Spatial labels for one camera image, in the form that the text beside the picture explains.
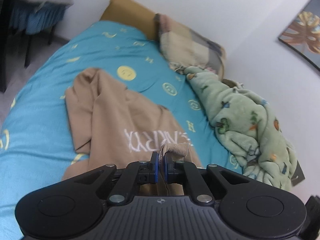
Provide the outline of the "tan printed t-shirt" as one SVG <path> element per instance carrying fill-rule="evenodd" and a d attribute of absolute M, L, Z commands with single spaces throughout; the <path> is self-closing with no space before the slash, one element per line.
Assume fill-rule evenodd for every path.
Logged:
<path fill-rule="evenodd" d="M 170 111 L 103 69 L 82 71 L 65 96 L 74 149 L 87 155 L 67 168 L 65 179 L 105 164 L 125 168 L 149 160 L 153 152 L 201 167 L 187 133 Z"/>

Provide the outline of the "blue folding chair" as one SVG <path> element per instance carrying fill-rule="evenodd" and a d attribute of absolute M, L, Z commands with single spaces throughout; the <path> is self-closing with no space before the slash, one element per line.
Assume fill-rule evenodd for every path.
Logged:
<path fill-rule="evenodd" d="M 1 0 L 1 43 L 7 41 L 9 29 L 35 35 L 50 28 L 48 43 L 52 43 L 56 26 L 63 20 L 73 0 L 13 0 L 8 7 Z"/>

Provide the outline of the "turquoise patterned bed sheet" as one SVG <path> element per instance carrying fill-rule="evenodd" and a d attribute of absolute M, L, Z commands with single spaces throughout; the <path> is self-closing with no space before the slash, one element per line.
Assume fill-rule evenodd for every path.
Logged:
<path fill-rule="evenodd" d="M 55 52 L 10 102 L 1 129 L 1 239 L 21 238 L 14 210 L 24 195 L 57 183 L 70 165 L 87 159 L 74 150 L 65 91 L 89 67 L 167 108 L 202 165 L 242 172 L 216 139 L 185 76 L 169 68 L 157 43 L 134 27 L 100 21 Z"/>

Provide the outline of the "mustard yellow headboard cushion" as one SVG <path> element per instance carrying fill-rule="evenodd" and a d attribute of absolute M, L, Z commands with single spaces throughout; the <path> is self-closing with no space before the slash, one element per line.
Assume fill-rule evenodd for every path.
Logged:
<path fill-rule="evenodd" d="M 156 14 L 134 0 L 110 0 L 101 21 L 113 21 L 129 25 L 143 32 L 149 40 L 158 40 Z"/>

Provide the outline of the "green fleece cartoon blanket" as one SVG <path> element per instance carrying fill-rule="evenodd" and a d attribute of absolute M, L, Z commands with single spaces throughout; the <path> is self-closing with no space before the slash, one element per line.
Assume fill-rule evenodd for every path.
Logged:
<path fill-rule="evenodd" d="M 270 104 L 242 84 L 199 67 L 183 72 L 218 141 L 235 156 L 244 176 L 289 191 L 296 153 Z"/>

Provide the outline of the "gold leaf framed picture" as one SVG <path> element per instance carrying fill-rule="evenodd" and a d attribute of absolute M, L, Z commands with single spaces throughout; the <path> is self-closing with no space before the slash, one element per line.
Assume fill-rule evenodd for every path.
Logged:
<path fill-rule="evenodd" d="M 319 0 L 310 0 L 278 40 L 319 69 Z"/>

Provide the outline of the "plaid beige grey pillow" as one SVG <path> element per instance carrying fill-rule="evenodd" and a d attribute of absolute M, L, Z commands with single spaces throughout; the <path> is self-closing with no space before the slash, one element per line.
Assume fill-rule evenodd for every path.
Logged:
<path fill-rule="evenodd" d="M 160 52 L 169 67 L 184 74 L 188 67 L 213 72 L 223 78 L 226 52 L 213 42 L 167 15 L 156 14 Z"/>

